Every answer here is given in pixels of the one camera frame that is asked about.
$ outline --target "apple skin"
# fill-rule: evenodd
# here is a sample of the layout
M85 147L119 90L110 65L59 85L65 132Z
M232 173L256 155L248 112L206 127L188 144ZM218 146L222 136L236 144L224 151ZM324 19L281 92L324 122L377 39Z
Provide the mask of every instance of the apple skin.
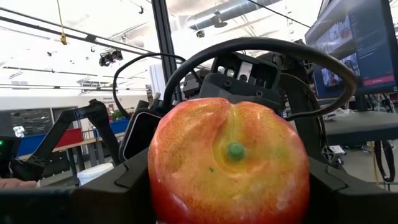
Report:
M245 157L232 161L228 144ZM294 128L250 102L201 98L160 121L148 152L152 205L167 224L300 223L309 163Z

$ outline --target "ceiling pipe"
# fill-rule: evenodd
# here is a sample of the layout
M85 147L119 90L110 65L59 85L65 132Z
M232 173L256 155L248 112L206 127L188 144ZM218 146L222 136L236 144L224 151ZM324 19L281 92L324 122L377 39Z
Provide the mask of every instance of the ceiling pipe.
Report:
M255 0L255 2L265 7L280 1L281 0ZM218 21L212 19L216 15L215 12L219 12L219 14L217 13L217 16L221 19L221 21L226 22L230 19L234 19L261 8L262 7L247 0L230 0L196 15L189 16L187 18L186 24L190 29L199 31L216 25Z

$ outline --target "ceiling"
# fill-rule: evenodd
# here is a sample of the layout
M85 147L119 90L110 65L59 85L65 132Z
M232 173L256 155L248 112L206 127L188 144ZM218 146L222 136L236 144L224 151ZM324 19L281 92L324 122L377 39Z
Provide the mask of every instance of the ceiling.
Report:
M258 0L270 1L268 7L286 14L286 7L292 13L289 16L312 25L318 14L322 0ZM223 0L168 0L170 25L175 53L189 58L198 51L219 42L249 36L273 37L277 39L292 39L287 26L287 19L260 8L242 16L229 19L227 26L204 29L205 37L197 38L196 31L187 27L189 16L198 14L216 6L222 6L228 1ZM144 54L148 51L158 52L157 35L155 32L152 4L150 0L59 0L63 25L94 34L115 42L131 45L118 45ZM10 9L45 21L60 23L56 0L2 0L0 7ZM59 26L53 26L23 16L1 11L0 16L16 21L34 24L44 28L61 31ZM296 25L295 39L303 38L308 28ZM85 38L81 32L65 29L67 35ZM139 56L123 51L124 60L116 61L109 67L100 67L100 53L109 48L100 45L67 38L68 45L60 42L60 36L32 29L9 22L0 21L0 86L16 82L28 85L45 86L80 86L85 82L112 82L115 71L127 61ZM249 55L263 54L250 51ZM156 58L141 60L123 71L118 79L118 87L130 88L133 91L121 91L120 94L142 93L145 85L150 83L149 66L160 63ZM10 94L27 94L22 90L5 90ZM29 94L76 95L81 90L40 90L30 89Z

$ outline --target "person's hand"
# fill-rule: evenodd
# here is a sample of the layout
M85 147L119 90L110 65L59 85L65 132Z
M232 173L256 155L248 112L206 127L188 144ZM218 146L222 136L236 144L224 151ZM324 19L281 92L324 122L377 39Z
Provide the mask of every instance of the person's hand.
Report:
M16 178L0 179L0 189L33 189L36 181L22 181Z

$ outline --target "white container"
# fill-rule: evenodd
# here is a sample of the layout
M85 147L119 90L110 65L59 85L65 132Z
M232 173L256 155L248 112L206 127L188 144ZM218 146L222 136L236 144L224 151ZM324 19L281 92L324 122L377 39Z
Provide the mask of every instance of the white container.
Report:
M88 182L94 180L95 178L105 174L106 172L113 169L112 163L100 164L89 169L85 169L77 173L77 178L79 178L80 186L87 184Z

